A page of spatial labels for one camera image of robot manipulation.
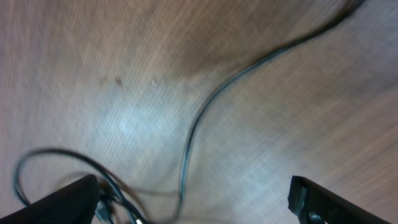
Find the dark spot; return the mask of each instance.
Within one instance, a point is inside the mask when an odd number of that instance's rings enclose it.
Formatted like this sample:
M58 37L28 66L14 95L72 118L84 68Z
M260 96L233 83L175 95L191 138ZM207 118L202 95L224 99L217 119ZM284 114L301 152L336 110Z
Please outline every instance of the dark spot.
M114 79L114 81L116 82L116 84L118 84L118 86L120 86L120 87L123 86L123 82L122 82L122 79L120 77L116 77Z

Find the wooden surface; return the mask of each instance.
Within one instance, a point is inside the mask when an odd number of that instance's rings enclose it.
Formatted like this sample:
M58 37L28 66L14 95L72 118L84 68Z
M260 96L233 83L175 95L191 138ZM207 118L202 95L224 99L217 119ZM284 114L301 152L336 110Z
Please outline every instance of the wooden surface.
M214 87L341 1L0 1L0 217L22 208L14 163L39 146L100 161L151 218L176 202L186 132ZM243 78L198 127L185 220L298 223L302 175L398 222L398 3L351 19ZM24 171L38 200L89 168L41 158Z

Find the wood grain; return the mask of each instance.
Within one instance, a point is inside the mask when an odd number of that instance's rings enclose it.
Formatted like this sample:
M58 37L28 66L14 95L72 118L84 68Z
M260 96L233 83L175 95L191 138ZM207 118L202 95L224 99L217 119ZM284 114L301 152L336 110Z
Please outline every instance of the wood grain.
M128 186L173 192L212 89L344 3L0 1L0 217L22 208L11 174L33 147L68 147ZM298 223L287 209L292 175L397 222L397 30L396 1L367 1L225 91L190 161L183 215L202 219L181 223ZM23 184L34 201L79 172L92 170L34 159ZM138 195L151 218L176 202Z

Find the wire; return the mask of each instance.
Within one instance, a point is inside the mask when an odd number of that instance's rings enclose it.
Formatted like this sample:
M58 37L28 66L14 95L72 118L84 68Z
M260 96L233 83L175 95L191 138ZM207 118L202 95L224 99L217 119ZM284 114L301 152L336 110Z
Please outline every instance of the wire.
M223 92L225 89L227 89L227 87L231 86L234 82L239 80L241 77L243 77L243 76L247 75L248 73L250 73L251 71L257 69L258 67L263 65L265 62L268 62L269 60L275 58L276 56L280 55L281 53L286 52L286 51L290 50L291 48L296 47L302 43L305 43L308 40L318 37L319 35L324 34L325 32L329 31L330 29L336 27L341 22L343 22L345 19L347 19L349 16L351 16L360 7L360 5L362 5L363 2L364 2L364 0L349 1L347 4L345 4L345 6L342 8L342 10L339 13L337 13L327 23L323 24L322 26L312 30L311 32L309 32L305 35L297 37L294 40L291 40L290 42L288 42L286 44L280 45L279 47L275 48L274 50L269 51L264 56L262 56L260 59L254 61L254 63L250 64L248 67L243 69L237 75L226 80L224 83L222 83L218 88L216 88L209 95L209 97L201 104L200 109L196 113L196 116L193 119L190 129L188 130L187 140L185 143L185 147L183 149L183 156L182 156L181 167L180 167L180 179L179 179L179 185L178 185L177 206L174 211L174 214L168 220L160 221L160 222L151 222L149 220L146 220L139 213L138 209L129 200L127 200L124 197L119 186L110 177L107 170L101 164L97 163L96 161L90 159L87 156L84 156L77 152L69 151L66 149L56 149L56 148L36 149L36 150L28 152L27 154L25 154L24 156L22 156L20 158L20 160L17 163L17 167L15 169L14 183L13 183L14 191L15 191L18 199L25 206L30 205L29 200L27 199L25 193L22 190L21 180L20 180L21 170L28 159L30 159L31 157L43 156L46 154L63 155L63 156L69 156L69 157L78 159L80 161L83 161L83 162L87 163L88 165L92 166L92 168L96 169L104 177L104 179L107 181L107 183L111 186L111 188L113 189L113 191L117 197L117 200L115 200L115 201L119 202L126 209L127 213L129 214L129 218L133 224L136 224L136 219L139 219L143 224L160 224L160 223L166 224L166 223L173 223L173 222L177 221L180 218L180 214L181 214L184 199L185 199L185 187L186 187L186 183L187 183L187 170L188 170L189 155L190 155L190 151L192 148L192 141L193 141L193 137L195 134L195 130L196 130L199 122L201 121L201 118L203 117L205 111L211 105L211 103L214 101L214 99L216 99L216 97L219 96L221 92Z

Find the cord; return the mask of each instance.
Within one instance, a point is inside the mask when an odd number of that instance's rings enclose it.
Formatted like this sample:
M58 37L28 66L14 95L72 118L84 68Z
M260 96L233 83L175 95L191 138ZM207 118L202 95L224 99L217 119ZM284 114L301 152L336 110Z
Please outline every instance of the cord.
M305 35L297 37L294 40L291 40L290 42L288 42L286 44L282 44L280 47L277 47L274 50L269 51L263 57L254 61L248 67L246 67L241 72L239 72L237 75L226 80L224 83L222 83L218 88L216 88L209 95L209 97L200 106L200 109L197 111L196 116L193 119L193 122L190 126L190 129L188 130L187 140L185 143L185 147L183 149L183 156L182 156L181 167L180 167L180 179L179 179L179 185L178 185L178 202L177 202L177 206L174 211L174 214L168 220L164 220L164 221L160 221L160 222L151 222L149 220L146 220L139 213L138 209L129 200L127 200L125 198L125 196L121 192L119 186L110 177L110 175L108 174L106 169L101 164L97 163L96 161L90 159L87 156L84 156L77 152L69 151L66 149L56 149L56 148L36 149L36 150L28 152L27 154L25 154L24 156L22 156L20 158L20 160L17 163L17 167L15 169L14 183L13 183L14 191L15 191L18 199L25 206L30 205L29 200L27 199L25 193L22 190L21 180L20 180L21 170L22 170L24 164L26 163L26 161L28 159L30 159L31 157L36 157L36 156L43 156L43 155L48 155L48 154L62 155L62 156L69 156L74 159L78 159L78 160L85 162L88 165L92 166L92 168L96 169L103 176L103 178L107 181L107 183L111 186L111 188L113 189L115 196L116 196L115 201L119 202L126 209L127 213L129 214L131 223L136 224L136 219L139 219L143 224L166 224L166 223L173 223L173 222L177 221L180 218L183 202L185 199L185 187L186 187L186 183L187 183L188 161L189 161L190 151L192 148L192 141L193 141L193 137L195 134L195 130L196 130L201 118L203 117L205 111L211 105L211 103L214 101L214 99L217 96L219 96L221 92L223 92L225 89L227 89L227 87L231 86L234 82L239 80L241 77L243 77L243 76L247 75L248 73L250 73L251 71L257 69L265 62L268 62L269 60L280 55L281 53L286 52L286 51L290 50L291 48L296 47L302 43L305 43L308 40L318 37L319 35L324 34L325 32L329 31L330 29L336 27L341 22L343 22L345 19L347 19L349 16L351 16L360 7L360 5L362 5L363 2L364 2L364 0L349 1L347 4L345 4L345 6L342 8L342 10L339 13L337 13L327 23L323 24L322 26L312 30L311 32L309 32Z

